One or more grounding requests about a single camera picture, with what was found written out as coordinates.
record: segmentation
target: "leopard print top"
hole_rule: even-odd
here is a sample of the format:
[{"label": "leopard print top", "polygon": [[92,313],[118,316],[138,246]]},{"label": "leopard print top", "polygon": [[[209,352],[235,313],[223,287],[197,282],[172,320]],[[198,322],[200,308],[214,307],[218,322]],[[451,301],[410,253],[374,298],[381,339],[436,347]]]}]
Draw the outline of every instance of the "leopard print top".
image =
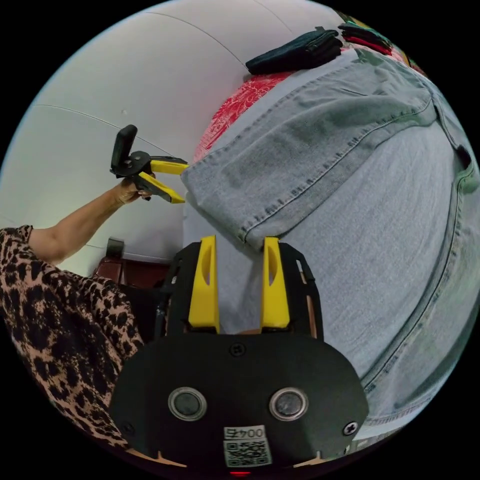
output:
[{"label": "leopard print top", "polygon": [[143,346],[131,306],[112,280],[39,260],[32,230],[0,229],[0,317],[50,402],[85,433],[127,450],[108,407],[122,366]]}]

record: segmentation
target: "red fabric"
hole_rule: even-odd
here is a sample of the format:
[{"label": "red fabric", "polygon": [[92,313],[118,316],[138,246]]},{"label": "red fabric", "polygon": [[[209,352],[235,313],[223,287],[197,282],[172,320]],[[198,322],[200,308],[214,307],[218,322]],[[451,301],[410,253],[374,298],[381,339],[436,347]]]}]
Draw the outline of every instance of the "red fabric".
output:
[{"label": "red fabric", "polygon": [[269,75],[254,75],[247,80],[213,116],[210,125],[203,134],[193,156],[193,163],[203,159],[213,144],[227,131],[227,129],[246,112],[256,101],[261,99],[275,85],[279,84],[292,71],[272,73]]},{"label": "red fabric", "polygon": [[391,48],[385,48],[383,46],[376,45],[375,43],[370,43],[369,41],[365,41],[362,38],[357,38],[356,36],[344,35],[343,38],[345,39],[345,41],[350,42],[351,44],[365,45],[365,47],[375,50],[376,52],[380,52],[381,54],[392,55]]}]

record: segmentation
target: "denim fabric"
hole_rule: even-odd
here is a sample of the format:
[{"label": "denim fabric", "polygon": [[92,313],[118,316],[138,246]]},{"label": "denim fabric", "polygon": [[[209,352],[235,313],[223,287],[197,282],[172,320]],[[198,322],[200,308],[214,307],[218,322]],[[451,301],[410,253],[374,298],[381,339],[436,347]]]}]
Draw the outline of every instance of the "denim fabric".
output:
[{"label": "denim fabric", "polygon": [[357,54],[280,98],[275,87],[238,122],[254,108],[257,118],[231,138],[234,124],[182,178],[184,242],[217,235],[227,333],[258,326],[263,238],[304,253],[325,341],[365,388],[361,439],[414,418],[468,340],[479,306],[480,173],[431,82]]}]

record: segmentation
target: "screw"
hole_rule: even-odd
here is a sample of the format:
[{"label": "screw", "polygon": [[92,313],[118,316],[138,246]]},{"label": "screw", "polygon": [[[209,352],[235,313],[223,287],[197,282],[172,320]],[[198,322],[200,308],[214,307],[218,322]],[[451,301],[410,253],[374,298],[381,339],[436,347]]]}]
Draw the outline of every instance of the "screw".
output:
[{"label": "screw", "polygon": [[241,357],[246,351],[247,349],[243,343],[234,343],[229,349],[230,355],[233,357]]},{"label": "screw", "polygon": [[354,434],[358,430],[358,428],[359,424],[356,421],[351,421],[343,429],[343,434],[348,437],[349,435]]},{"label": "screw", "polygon": [[122,426],[121,426],[121,430],[124,434],[126,435],[134,435],[135,434],[135,429],[133,428],[133,426],[128,423],[128,422],[125,422]]}]

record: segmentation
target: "hand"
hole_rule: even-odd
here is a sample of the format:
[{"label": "hand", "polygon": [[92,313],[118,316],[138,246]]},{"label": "hand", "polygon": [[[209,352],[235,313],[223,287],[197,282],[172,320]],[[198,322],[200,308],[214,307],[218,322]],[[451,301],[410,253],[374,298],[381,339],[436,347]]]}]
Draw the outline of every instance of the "hand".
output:
[{"label": "hand", "polygon": [[146,199],[152,196],[152,193],[146,190],[137,190],[134,182],[129,178],[124,178],[119,185],[113,188],[115,199],[122,205],[131,204],[140,197]]}]

